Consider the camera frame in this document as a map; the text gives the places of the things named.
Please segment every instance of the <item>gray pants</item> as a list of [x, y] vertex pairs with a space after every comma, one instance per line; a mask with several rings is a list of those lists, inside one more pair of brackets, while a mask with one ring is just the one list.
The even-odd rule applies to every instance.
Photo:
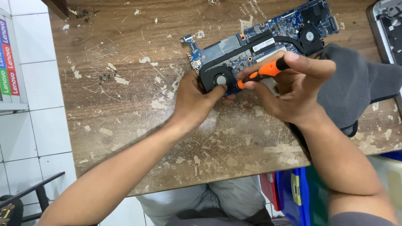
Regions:
[[258, 176], [217, 181], [170, 191], [139, 195], [137, 199], [155, 226], [164, 226], [169, 218], [183, 210], [217, 207], [238, 219], [254, 215], [265, 207]]

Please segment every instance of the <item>orange screwdriver handle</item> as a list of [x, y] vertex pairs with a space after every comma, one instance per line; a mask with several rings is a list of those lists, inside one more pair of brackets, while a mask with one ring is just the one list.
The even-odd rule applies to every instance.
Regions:
[[281, 71], [289, 68], [290, 67], [285, 62], [285, 59], [282, 56], [278, 60], [264, 64], [257, 72], [252, 73], [249, 77], [243, 80], [238, 80], [237, 87], [240, 89], [244, 89], [245, 88], [244, 84], [248, 81], [259, 82], [264, 78], [270, 78], [272, 76], [276, 76]]

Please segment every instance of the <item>forearm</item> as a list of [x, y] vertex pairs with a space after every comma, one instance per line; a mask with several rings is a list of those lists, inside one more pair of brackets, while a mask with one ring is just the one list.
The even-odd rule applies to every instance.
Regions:
[[363, 152], [320, 107], [314, 123], [299, 126], [323, 182], [333, 191], [352, 195], [383, 192], [377, 173]]
[[176, 125], [102, 162], [68, 187], [43, 213], [39, 225], [101, 222], [184, 135]]

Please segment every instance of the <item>wooden desk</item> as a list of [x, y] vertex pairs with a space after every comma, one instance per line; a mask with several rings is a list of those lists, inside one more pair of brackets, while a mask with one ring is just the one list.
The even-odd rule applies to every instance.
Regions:
[[[86, 23], [50, 14], [70, 139], [78, 176], [138, 141], [173, 112], [177, 82], [190, 70], [179, 38], [203, 31], [203, 48], [306, 0], [69, 0], [72, 10], [101, 10]], [[365, 9], [369, 1], [331, 1], [340, 34], [325, 41], [359, 50], [380, 61]], [[113, 76], [114, 68], [118, 76]], [[110, 74], [110, 81], [99, 76]], [[402, 146], [395, 101], [369, 106], [353, 139], [365, 154]], [[295, 137], [268, 116], [248, 91], [232, 106], [217, 104], [196, 134], [173, 148], [131, 195], [309, 165]]]

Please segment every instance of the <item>blue circuit board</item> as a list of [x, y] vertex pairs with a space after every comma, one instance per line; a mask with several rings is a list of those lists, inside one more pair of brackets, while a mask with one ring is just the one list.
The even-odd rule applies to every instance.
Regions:
[[[198, 48], [192, 34], [180, 38], [180, 41], [182, 45], [189, 44], [191, 46], [191, 51], [187, 53], [187, 56], [197, 74], [201, 72], [201, 69], [206, 64], [208, 64], [208, 68], [203, 68], [204, 72], [224, 65], [225, 67], [229, 67], [233, 74], [236, 74], [245, 67], [262, 61], [278, 50], [292, 51], [300, 55], [311, 55], [311, 52], [301, 51], [302, 48], [300, 47], [300, 43], [303, 45], [300, 31], [302, 31], [304, 26], [311, 26], [317, 36], [319, 36], [315, 38], [319, 38], [320, 40], [329, 35], [339, 33], [335, 17], [330, 15], [327, 0], [311, 0], [296, 9], [289, 10], [271, 20], [245, 29], [241, 33], [230, 36], [204, 49]], [[253, 43], [256, 37], [260, 37], [266, 33], [270, 33], [273, 38], [216, 63], [216, 59], [221, 59], [226, 54], [234, 53], [235, 50]], [[278, 37], [278, 40], [280, 38], [285, 40], [276, 41], [274, 40], [275, 37]], [[227, 95], [239, 91], [238, 89], [233, 89]]]

